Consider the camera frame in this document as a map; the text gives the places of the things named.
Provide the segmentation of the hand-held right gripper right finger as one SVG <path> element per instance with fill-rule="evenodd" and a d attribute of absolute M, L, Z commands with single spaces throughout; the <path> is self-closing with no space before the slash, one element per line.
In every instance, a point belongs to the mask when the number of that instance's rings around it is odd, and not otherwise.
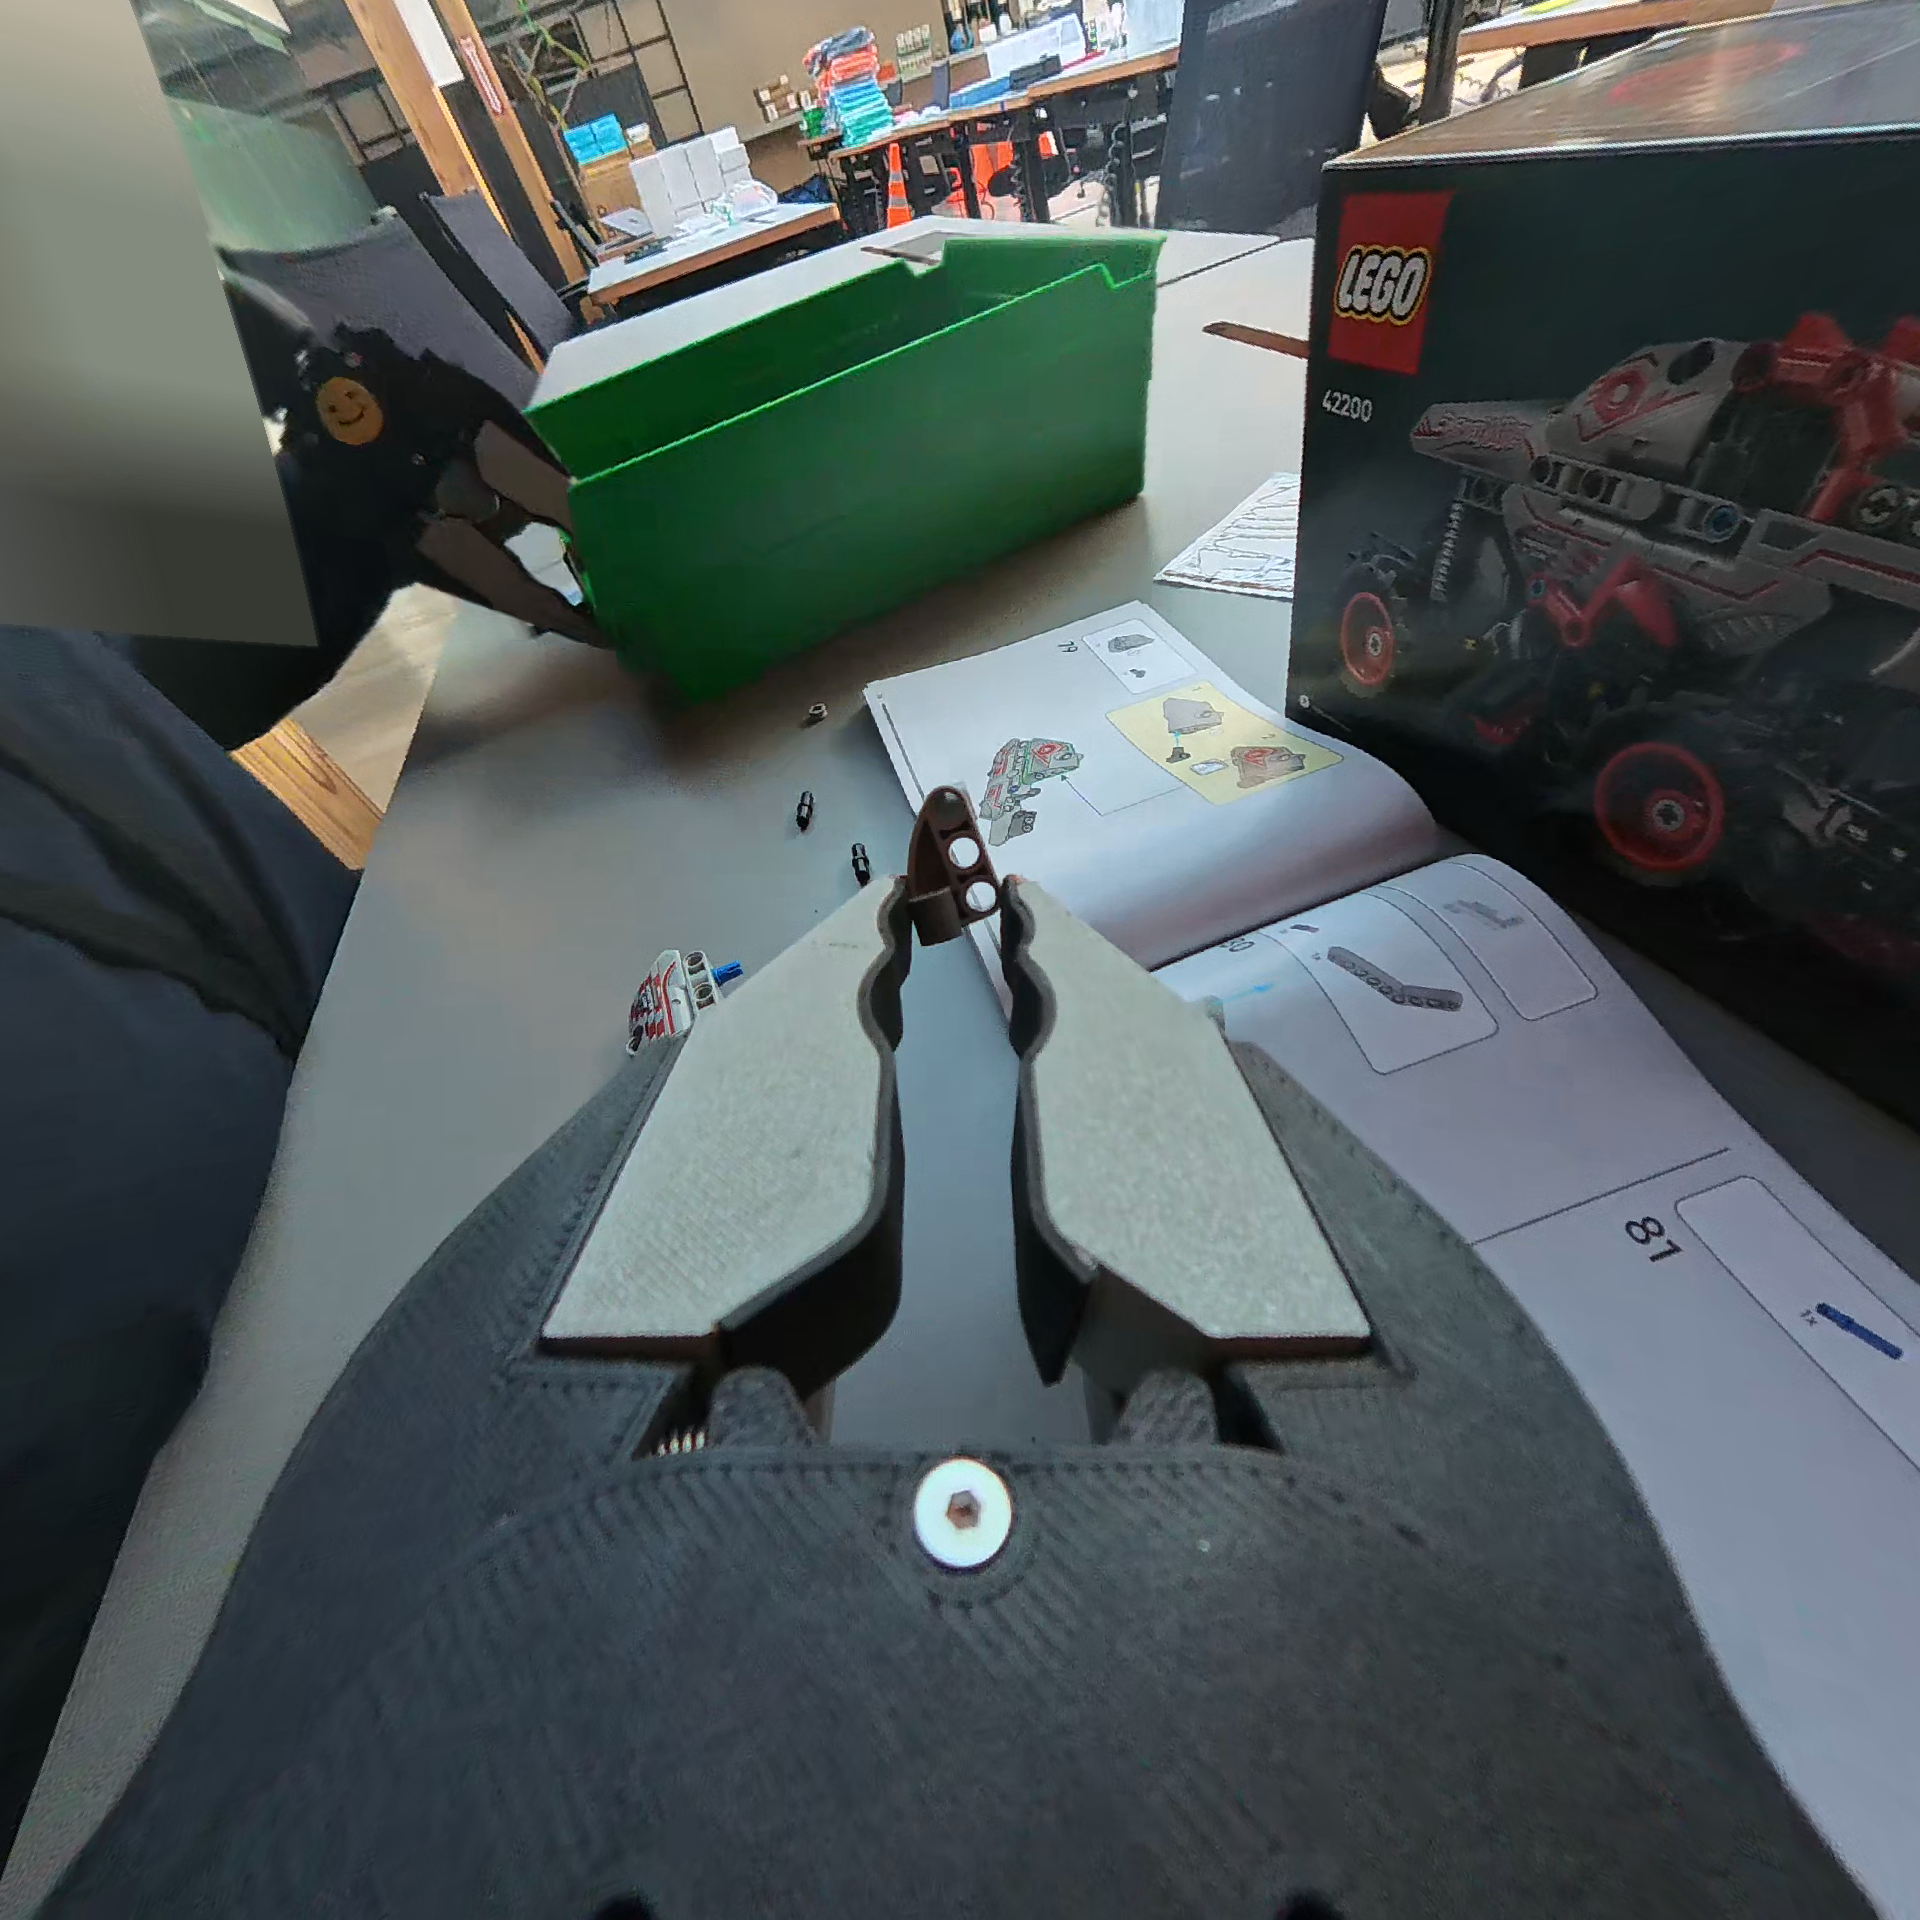
<path fill-rule="evenodd" d="M 1031 879 L 1003 886 L 1003 985 L 1034 1374 L 1365 1355 L 1376 1324 L 1217 1020 Z"/>

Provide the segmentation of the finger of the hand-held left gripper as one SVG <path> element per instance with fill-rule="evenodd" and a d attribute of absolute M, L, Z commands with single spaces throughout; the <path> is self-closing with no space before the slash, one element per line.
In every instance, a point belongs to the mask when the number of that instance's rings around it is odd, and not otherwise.
<path fill-rule="evenodd" d="M 472 443 L 447 453 L 447 516 L 567 530 L 567 470 L 497 421 L 479 421 Z"/>
<path fill-rule="evenodd" d="M 528 571 L 508 545 L 493 545 L 465 516 L 428 516 L 418 530 L 418 560 L 421 584 L 444 598 L 508 616 L 531 633 L 554 633 L 609 653 L 609 636 L 583 604 Z"/>

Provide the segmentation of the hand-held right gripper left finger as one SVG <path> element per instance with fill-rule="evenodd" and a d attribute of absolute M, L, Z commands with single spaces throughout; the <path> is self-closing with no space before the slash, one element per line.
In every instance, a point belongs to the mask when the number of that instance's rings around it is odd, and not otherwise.
<path fill-rule="evenodd" d="M 560 1355 L 823 1393 L 901 1292 L 901 879 L 870 879 L 752 973 L 658 1068 L 539 1324 Z"/>

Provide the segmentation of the grey red-printed lego assembly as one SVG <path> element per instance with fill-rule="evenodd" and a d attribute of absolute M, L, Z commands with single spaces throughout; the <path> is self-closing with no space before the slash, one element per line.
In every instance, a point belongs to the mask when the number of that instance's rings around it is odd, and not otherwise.
<path fill-rule="evenodd" d="M 707 950 L 666 950 L 628 1010 L 628 1055 L 685 1037 L 744 979 L 744 964 L 712 964 Z"/>

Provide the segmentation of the grey curved lego panel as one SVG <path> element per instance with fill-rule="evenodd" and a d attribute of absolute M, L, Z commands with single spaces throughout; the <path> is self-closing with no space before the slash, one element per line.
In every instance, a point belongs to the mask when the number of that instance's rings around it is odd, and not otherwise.
<path fill-rule="evenodd" d="M 985 831 L 957 783 L 927 792 L 905 840 L 905 910 L 922 950 L 960 938 L 1003 901 L 1003 886 L 985 856 Z"/>

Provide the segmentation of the lego instruction booklet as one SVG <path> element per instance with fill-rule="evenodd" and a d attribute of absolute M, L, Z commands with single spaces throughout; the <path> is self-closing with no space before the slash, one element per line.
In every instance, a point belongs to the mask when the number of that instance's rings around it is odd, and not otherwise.
<path fill-rule="evenodd" d="M 1767 1756 L 1920 1913 L 1913 1278 L 1696 1074 L 1530 879 L 1150 604 L 878 680 L 911 801 L 1217 1000 L 1542 1314 Z"/>

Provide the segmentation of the black lego set box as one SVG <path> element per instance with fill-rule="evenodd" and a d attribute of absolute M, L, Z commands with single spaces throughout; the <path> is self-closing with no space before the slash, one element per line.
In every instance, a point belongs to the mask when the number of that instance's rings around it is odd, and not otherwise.
<path fill-rule="evenodd" d="M 1913 128 L 1330 169 L 1286 702 L 1913 1127 Z"/>

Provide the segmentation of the wooden table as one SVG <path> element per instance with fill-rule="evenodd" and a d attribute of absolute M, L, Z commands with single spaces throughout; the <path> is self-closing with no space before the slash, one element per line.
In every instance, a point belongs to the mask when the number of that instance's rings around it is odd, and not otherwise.
<path fill-rule="evenodd" d="M 839 247 L 847 225 L 829 203 L 779 203 L 744 225 L 707 231 L 692 238 L 658 241 L 657 253 L 628 253 L 599 260 L 586 277 L 583 317 L 641 317 L 667 303 L 713 295 L 725 283 L 767 277 L 774 268 Z"/>

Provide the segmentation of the green plastic bin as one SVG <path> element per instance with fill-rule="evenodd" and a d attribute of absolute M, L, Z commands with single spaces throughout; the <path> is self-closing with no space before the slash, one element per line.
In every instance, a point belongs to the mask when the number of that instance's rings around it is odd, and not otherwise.
<path fill-rule="evenodd" d="M 675 347 L 543 362 L 528 421 L 609 657 L 712 702 L 1144 485 L 1153 231 L 965 231 Z"/>

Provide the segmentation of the stack of white boxes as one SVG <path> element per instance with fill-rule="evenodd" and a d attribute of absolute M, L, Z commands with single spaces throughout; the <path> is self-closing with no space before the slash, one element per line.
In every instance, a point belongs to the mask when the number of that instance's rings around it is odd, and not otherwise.
<path fill-rule="evenodd" d="M 651 234 L 667 234 L 752 184 L 736 128 L 698 135 L 628 161 L 636 213 Z"/>

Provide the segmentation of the stack of colourful packets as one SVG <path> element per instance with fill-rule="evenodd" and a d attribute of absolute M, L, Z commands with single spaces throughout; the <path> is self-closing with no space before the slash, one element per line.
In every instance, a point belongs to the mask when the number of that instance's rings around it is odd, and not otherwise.
<path fill-rule="evenodd" d="M 817 87 L 821 126 L 823 135 L 839 135 L 839 145 L 864 145 L 894 128 L 870 29 L 821 37 L 802 55 L 802 68 Z"/>

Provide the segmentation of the person's dark clothed body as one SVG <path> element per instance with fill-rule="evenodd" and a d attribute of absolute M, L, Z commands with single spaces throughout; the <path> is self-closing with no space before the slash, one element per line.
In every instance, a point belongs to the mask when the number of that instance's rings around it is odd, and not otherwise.
<path fill-rule="evenodd" d="M 131 666 L 0 645 L 0 1836 L 275 1170 L 359 876 Z"/>

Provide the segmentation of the white sticker sheet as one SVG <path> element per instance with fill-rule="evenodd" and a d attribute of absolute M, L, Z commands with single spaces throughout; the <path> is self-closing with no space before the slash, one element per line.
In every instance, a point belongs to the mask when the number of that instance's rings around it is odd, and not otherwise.
<path fill-rule="evenodd" d="M 1158 587 L 1291 599 L 1302 535 L 1302 470 L 1275 470 L 1228 516 L 1187 543 L 1158 571 Z"/>

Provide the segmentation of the black mesh office chair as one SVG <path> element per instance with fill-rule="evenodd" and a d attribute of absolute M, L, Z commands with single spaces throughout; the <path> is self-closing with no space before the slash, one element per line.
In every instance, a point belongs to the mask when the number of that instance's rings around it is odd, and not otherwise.
<path fill-rule="evenodd" d="M 1384 0 L 1191 0 L 1153 225 L 1314 238 L 1318 174 L 1362 144 Z"/>

